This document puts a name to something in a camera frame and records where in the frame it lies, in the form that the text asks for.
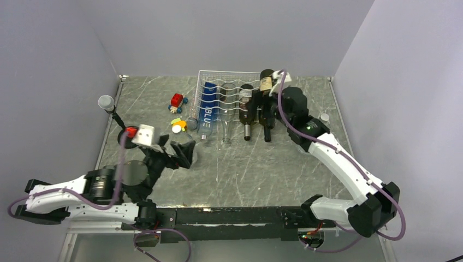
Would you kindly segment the dark green wine bottle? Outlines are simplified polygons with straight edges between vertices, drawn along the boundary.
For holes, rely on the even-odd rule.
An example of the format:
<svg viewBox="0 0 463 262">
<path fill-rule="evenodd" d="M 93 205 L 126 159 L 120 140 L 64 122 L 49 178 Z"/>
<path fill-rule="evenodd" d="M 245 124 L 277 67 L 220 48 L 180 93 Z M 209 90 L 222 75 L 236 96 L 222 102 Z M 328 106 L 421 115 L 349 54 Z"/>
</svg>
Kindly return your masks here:
<svg viewBox="0 0 463 262">
<path fill-rule="evenodd" d="M 264 141 L 271 142 L 271 130 L 275 126 L 275 118 L 270 109 L 261 108 L 259 113 L 259 123 L 264 129 Z"/>
<path fill-rule="evenodd" d="M 251 124 L 254 121 L 254 113 L 248 108 L 253 94 L 253 86 L 250 84 L 243 84 L 239 90 L 239 120 L 244 127 L 244 140 L 250 141 L 251 139 Z"/>
</svg>

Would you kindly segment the clear glass wine bottle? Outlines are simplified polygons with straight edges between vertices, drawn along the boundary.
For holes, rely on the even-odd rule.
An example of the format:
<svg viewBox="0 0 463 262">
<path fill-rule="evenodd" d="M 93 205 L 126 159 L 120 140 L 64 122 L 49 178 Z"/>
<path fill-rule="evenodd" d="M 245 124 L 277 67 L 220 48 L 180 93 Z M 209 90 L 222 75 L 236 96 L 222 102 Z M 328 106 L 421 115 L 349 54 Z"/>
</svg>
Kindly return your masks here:
<svg viewBox="0 0 463 262">
<path fill-rule="evenodd" d="M 231 140 L 231 125 L 234 117 L 236 86 L 232 82 L 224 83 L 220 88 L 220 119 L 223 127 L 222 141 L 226 144 Z"/>
</svg>

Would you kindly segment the blue square water bottle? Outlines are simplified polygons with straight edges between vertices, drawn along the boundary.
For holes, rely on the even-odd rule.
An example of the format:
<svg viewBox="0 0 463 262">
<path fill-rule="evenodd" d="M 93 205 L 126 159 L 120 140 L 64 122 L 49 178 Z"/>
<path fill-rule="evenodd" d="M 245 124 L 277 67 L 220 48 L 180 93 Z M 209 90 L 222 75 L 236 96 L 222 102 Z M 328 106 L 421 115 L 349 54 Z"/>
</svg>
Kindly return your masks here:
<svg viewBox="0 0 463 262">
<path fill-rule="evenodd" d="M 213 131 L 213 121 L 217 112 L 217 85 L 205 82 L 199 94 L 198 135 L 201 141 L 209 138 Z"/>
</svg>

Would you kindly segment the clear round glass bottle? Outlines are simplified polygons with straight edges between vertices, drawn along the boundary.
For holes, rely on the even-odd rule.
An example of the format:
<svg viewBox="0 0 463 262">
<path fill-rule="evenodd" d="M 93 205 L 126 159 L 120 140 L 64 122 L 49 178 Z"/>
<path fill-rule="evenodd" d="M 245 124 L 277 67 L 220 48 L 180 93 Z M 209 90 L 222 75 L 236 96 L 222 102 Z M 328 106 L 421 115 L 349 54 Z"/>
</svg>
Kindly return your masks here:
<svg viewBox="0 0 463 262">
<path fill-rule="evenodd" d="M 187 134 L 180 125 L 173 125 L 172 131 L 174 134 L 184 134 L 190 140 L 194 141 L 194 139 L 189 134 Z M 197 152 L 197 148 L 195 147 L 193 149 L 193 154 L 192 154 L 192 165 L 194 165 L 197 161 L 198 161 L 198 152 Z"/>
<path fill-rule="evenodd" d="M 314 154 L 318 148 L 317 142 L 317 138 L 308 139 L 302 137 L 299 142 L 297 142 L 297 148 L 302 154 Z"/>
</svg>

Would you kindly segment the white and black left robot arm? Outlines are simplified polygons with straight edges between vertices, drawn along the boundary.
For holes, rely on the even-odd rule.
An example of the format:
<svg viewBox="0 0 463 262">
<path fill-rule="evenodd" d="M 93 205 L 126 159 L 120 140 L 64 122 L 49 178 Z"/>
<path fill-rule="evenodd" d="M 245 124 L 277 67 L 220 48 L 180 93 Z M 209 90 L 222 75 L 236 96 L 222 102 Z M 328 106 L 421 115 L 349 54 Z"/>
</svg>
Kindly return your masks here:
<svg viewBox="0 0 463 262">
<path fill-rule="evenodd" d="M 164 169 L 189 169 L 196 141 L 171 141 L 169 154 L 162 135 L 154 147 L 139 149 L 143 160 L 125 161 L 89 171 L 74 180 L 50 184 L 31 179 L 28 195 L 11 203 L 10 217 L 34 224 L 58 225 L 66 219 L 115 221 L 139 229 L 152 229 L 159 223 L 157 205 L 148 197 Z"/>
</svg>

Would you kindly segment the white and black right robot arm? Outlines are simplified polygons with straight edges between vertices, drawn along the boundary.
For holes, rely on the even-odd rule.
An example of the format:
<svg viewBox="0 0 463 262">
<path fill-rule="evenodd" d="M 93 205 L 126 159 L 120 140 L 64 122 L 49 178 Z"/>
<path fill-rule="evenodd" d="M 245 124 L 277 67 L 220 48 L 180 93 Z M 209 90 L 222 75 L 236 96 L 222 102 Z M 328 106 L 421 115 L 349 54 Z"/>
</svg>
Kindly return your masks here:
<svg viewBox="0 0 463 262">
<path fill-rule="evenodd" d="M 406 221 L 399 206 L 399 187 L 393 182 L 385 184 L 367 172 L 340 145 L 330 129 L 309 114 L 307 104 L 307 98 L 298 87 L 287 87 L 278 94 L 254 91 L 246 104 L 249 110 L 261 110 L 263 123 L 278 120 L 284 124 L 291 141 L 324 164 L 352 196 L 352 200 L 312 196 L 301 205 L 302 222 L 309 227 L 321 221 L 339 222 L 349 225 L 363 237 L 370 237 L 399 216 L 398 236 L 385 238 L 401 239 Z"/>
</svg>

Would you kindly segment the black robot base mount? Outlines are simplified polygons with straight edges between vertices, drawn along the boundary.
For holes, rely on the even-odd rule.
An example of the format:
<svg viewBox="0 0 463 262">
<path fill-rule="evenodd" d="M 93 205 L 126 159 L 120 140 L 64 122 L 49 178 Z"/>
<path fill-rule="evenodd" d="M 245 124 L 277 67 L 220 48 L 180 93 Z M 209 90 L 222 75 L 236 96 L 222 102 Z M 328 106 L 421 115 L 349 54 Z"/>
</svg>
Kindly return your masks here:
<svg viewBox="0 0 463 262">
<path fill-rule="evenodd" d="M 296 241 L 299 234 L 335 227 L 334 222 L 320 221 L 300 206 L 160 207 L 146 200 L 136 207 L 135 220 L 124 222 L 122 229 L 167 229 L 160 236 L 161 243 L 184 239 Z"/>
</svg>

